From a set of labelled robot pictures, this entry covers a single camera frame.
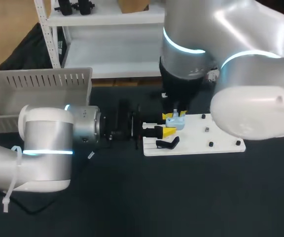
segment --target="black table surface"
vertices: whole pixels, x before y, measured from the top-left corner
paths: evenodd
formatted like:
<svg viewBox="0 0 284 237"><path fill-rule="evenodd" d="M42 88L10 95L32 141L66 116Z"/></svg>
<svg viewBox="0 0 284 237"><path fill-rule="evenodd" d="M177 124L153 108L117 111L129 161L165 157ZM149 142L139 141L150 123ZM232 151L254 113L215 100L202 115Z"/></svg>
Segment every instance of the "black table surface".
<svg viewBox="0 0 284 237"><path fill-rule="evenodd" d="M95 87L91 104L112 110L128 98L142 111L160 112L159 87ZM207 113L211 90L193 101L191 113ZM0 145L22 142L0 135ZM73 176L59 194L14 193L30 209L59 199L38 215L10 204L0 236L25 237L284 237L284 138L246 141L246 151L144 157L133 142L116 143L92 159L75 148Z"/></svg>

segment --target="black object on shelf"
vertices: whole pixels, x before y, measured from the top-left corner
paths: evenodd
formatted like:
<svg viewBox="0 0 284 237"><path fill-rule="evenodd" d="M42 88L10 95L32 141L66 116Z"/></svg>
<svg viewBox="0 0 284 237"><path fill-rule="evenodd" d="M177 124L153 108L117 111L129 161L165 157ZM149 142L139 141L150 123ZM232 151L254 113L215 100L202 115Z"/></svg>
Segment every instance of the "black object on shelf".
<svg viewBox="0 0 284 237"><path fill-rule="evenodd" d="M89 0L78 0L78 3L70 3L69 0L59 0L59 6L54 8L54 10L61 11L64 16L72 15L72 8L79 10L81 15L89 15L95 4Z"/></svg>
<svg viewBox="0 0 284 237"><path fill-rule="evenodd" d="M72 5L69 0L59 0L58 2L60 7L56 7L55 11L61 11L64 16L72 15Z"/></svg>
<svg viewBox="0 0 284 237"><path fill-rule="evenodd" d="M179 143L179 137L175 137L175 139L172 142L165 142L165 141L157 140L156 146L157 148L166 148L166 149L173 150L177 146L178 143Z"/></svg>
<svg viewBox="0 0 284 237"><path fill-rule="evenodd" d="M91 10L95 7L89 0L78 0L78 8L81 15L89 15L91 14Z"/></svg>

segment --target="robotic arm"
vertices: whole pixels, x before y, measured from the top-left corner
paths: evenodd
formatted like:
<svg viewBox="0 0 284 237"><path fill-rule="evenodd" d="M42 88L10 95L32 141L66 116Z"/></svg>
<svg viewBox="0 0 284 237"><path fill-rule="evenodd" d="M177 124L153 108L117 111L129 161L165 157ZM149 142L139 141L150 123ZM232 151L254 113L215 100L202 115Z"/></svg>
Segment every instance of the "robotic arm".
<svg viewBox="0 0 284 237"><path fill-rule="evenodd" d="M284 136L284 15L254 0L167 0L166 7L160 69L168 96L189 103L216 63L216 124L244 139Z"/></svg>
<svg viewBox="0 0 284 237"><path fill-rule="evenodd" d="M284 136L284 15L254 0L166 2L160 71L166 94L179 103L179 110L186 109L216 63L215 123L244 139ZM15 191L65 189L72 141L95 144L100 137L111 137L104 124L96 106L24 107L18 126L25 141L22 162L18 168L17 153L0 147L0 189L7 190L15 174ZM113 134L126 139L131 132Z"/></svg>

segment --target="vented crate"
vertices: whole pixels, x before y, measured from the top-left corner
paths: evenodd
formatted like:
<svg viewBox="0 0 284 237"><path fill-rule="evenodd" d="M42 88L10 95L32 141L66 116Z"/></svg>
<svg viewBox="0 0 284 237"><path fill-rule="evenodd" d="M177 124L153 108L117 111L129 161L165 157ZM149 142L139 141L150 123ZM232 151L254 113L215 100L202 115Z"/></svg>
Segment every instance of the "vented crate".
<svg viewBox="0 0 284 237"><path fill-rule="evenodd" d="M0 71L0 133L18 132L25 105L88 105L91 68Z"/></svg>

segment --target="metal shelf frame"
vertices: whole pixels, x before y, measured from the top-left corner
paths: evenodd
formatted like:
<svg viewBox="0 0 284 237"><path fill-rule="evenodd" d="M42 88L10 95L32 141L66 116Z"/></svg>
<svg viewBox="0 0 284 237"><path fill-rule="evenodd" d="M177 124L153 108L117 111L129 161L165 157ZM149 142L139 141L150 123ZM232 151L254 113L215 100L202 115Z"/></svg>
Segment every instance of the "metal shelf frame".
<svg viewBox="0 0 284 237"><path fill-rule="evenodd" d="M47 16L46 13L46 9L45 9L45 5L44 5L44 1L43 0L34 0L35 2L35 7L36 7L36 11L38 14L38 18L39 18L39 22L42 28L42 32L43 32L43 36L46 42L46 46L47 46L47 50L50 56L50 60L52 63L52 67L53 68L64 68L65 67L65 62L68 61L68 65L66 65L67 67L76 67L77 65L75 65L75 63L73 63L73 60L75 58L76 62L87 62L88 65L86 63L80 63L80 66L83 67L93 67L94 71L93 71L93 78L111 78L112 75L117 76L117 77L148 77L148 76L159 76L159 71L157 71L157 55L154 56L154 54L152 54L152 52L148 53L146 52L145 54L148 55L153 55L150 60L150 62L146 62L144 64L141 64L141 68L140 68L140 62L132 62L130 61L130 59L128 59L128 61L121 61L118 67L118 69L115 69L117 67L117 63L119 63L118 61L116 61L115 58L113 58L115 60L114 62L106 62L106 65L104 62L97 62L97 60L95 58L88 58L85 55L85 58L78 58L80 55L84 54L79 54L79 53L75 53L72 52L73 49L75 49L75 37L72 37L72 34L75 36L75 30L79 29L78 32L86 32L86 34L88 33L88 38L86 39L88 41L90 45L90 47L87 47L87 45L85 44L80 44L81 46L84 47L84 49L89 48L91 49L93 44L95 45L97 42L97 38L93 38L93 35L90 35L90 32L93 32L93 28L94 27L96 30L97 29L104 29L105 27L110 27L110 32L114 31L115 28L114 27L120 27L125 34L130 34L131 32L131 28L133 27L133 25L139 26L141 28L141 30L145 32L145 28L144 26L149 26L147 28L147 35L150 34L149 37L151 37L150 39L150 47L145 46L145 45L141 45L140 48L142 48L142 46L146 47L146 48L153 48L154 51L154 47L155 44L157 44L157 41L161 41L161 39L159 39L158 36L161 36L162 34L162 28L160 27L163 23L164 23L164 15L165 15L165 7L163 5L163 3L157 2L159 0L155 0L156 2L152 3L151 5L153 6L153 8L151 10L149 10L148 12L138 12L138 13L130 13L130 14L122 14L120 9L117 8L117 1L116 0L104 0L100 3L101 8L97 8L96 12L94 11L93 14L89 15L89 16L81 16L79 13L75 12L73 15L71 16L61 16L61 14L58 14L58 12L54 11L54 7L58 6L57 0L51 0L51 14L49 15L49 17ZM59 53L58 53L58 30L57 27L62 26L63 27L63 32L64 32L64 37L67 43L67 51L65 54L65 58L63 60L62 65L60 64L60 60L59 60ZM108 35L106 36L106 34L104 35L104 33L101 33L101 37L105 37L108 38ZM123 47L123 44L121 43L122 38L118 38L118 45L119 47ZM135 45L132 44L128 44L130 47L133 48L135 47ZM130 52L132 51L131 48L128 48L125 50L126 53L128 53L128 57L133 57L134 56L130 56Z"/></svg>

